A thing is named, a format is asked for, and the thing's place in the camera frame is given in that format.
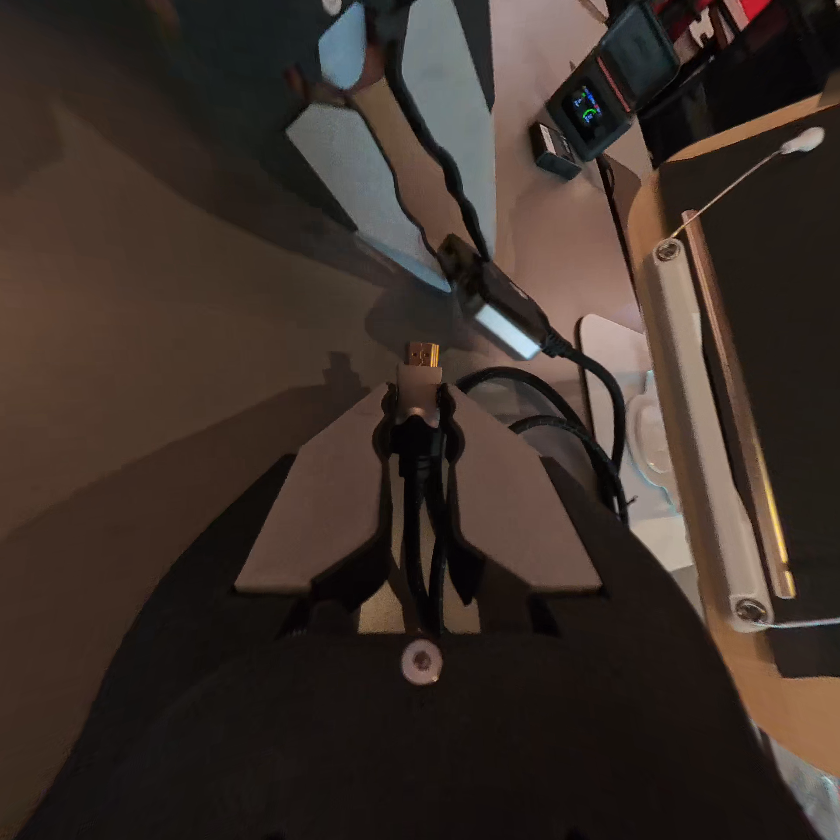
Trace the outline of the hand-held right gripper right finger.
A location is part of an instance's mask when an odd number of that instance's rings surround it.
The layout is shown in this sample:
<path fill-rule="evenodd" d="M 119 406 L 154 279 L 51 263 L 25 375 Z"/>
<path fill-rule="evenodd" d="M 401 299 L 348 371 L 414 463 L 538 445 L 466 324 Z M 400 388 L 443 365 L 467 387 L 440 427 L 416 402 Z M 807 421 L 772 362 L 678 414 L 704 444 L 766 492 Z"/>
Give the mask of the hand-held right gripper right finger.
<path fill-rule="evenodd" d="M 535 595 L 592 593 L 598 574 L 538 452 L 452 384 L 446 433 L 448 568 L 460 599 L 494 568 Z"/>

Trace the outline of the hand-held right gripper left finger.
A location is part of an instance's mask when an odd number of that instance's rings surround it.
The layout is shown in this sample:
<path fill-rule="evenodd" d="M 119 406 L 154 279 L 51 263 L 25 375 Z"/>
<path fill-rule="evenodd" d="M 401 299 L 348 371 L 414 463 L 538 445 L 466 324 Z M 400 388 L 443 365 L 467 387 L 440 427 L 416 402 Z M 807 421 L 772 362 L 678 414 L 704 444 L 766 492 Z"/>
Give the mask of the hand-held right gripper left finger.
<path fill-rule="evenodd" d="M 237 593 L 371 597 L 383 586 L 392 564 L 395 395 L 392 384 L 378 385 L 300 448 Z"/>

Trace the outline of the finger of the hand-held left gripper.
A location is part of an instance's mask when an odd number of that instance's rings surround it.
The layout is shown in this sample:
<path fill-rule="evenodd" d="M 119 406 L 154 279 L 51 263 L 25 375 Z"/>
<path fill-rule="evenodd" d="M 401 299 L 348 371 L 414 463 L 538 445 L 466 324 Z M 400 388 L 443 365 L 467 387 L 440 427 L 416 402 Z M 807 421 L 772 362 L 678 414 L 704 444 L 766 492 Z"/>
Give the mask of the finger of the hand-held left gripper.
<path fill-rule="evenodd" d="M 444 177 L 484 259 L 497 238 L 494 62 L 488 1 L 418 1 L 392 66 L 392 89 Z"/>
<path fill-rule="evenodd" d="M 396 170 L 359 92 L 384 76 L 374 16 L 362 2 L 320 3 L 328 18 L 315 70 L 296 67 L 289 82 L 307 100 L 286 135 L 350 219 L 360 245 L 436 293 L 450 293 L 424 227 L 405 206 Z"/>

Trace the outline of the black hdmi switch box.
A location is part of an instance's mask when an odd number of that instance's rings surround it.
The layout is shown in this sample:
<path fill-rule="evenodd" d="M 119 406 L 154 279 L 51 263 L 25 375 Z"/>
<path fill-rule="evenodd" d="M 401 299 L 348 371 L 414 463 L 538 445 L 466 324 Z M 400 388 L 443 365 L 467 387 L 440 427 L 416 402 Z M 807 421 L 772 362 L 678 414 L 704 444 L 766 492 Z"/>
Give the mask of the black hdmi switch box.
<path fill-rule="evenodd" d="M 496 346 L 519 361 L 543 352 L 550 337 L 547 317 L 495 262 L 456 234 L 438 247 L 437 262 L 462 315 Z"/>

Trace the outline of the small black battery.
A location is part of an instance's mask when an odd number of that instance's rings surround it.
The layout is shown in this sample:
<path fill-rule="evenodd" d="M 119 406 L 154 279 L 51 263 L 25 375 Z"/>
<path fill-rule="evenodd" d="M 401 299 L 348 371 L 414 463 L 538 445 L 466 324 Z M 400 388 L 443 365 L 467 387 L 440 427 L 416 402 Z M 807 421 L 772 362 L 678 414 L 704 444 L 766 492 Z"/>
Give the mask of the small black battery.
<path fill-rule="evenodd" d="M 528 128 L 528 138 L 533 162 L 540 170 L 563 182 L 570 182 L 581 173 L 581 164 L 561 131 L 535 121 Z"/>

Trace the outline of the black power bank with display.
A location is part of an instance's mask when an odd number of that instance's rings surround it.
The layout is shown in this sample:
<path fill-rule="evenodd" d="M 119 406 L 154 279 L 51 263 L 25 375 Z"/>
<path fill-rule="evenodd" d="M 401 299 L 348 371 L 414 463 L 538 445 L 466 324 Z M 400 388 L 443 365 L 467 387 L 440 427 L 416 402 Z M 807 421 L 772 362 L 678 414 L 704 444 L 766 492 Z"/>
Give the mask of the black power bank with display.
<path fill-rule="evenodd" d="M 680 68 L 674 43 L 649 2 L 629 2 L 545 110 L 584 163 L 594 161 L 630 128 L 639 109 Z"/>

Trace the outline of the wooden board with black panel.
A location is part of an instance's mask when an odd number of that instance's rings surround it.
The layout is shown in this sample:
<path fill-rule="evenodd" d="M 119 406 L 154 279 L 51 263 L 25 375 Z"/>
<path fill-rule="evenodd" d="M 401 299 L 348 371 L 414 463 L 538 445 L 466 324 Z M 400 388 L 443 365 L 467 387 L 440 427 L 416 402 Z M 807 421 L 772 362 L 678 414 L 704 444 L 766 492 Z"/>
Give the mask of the wooden board with black panel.
<path fill-rule="evenodd" d="M 797 596 L 776 607 L 780 623 L 838 616 L 838 101 L 826 101 L 814 95 L 678 152 L 642 184 L 626 226 L 655 374 L 644 269 L 656 244 L 787 140 L 826 132 L 699 218 L 789 550 Z M 708 628 L 750 717 L 838 775 L 838 626 L 737 633 L 695 566 Z"/>

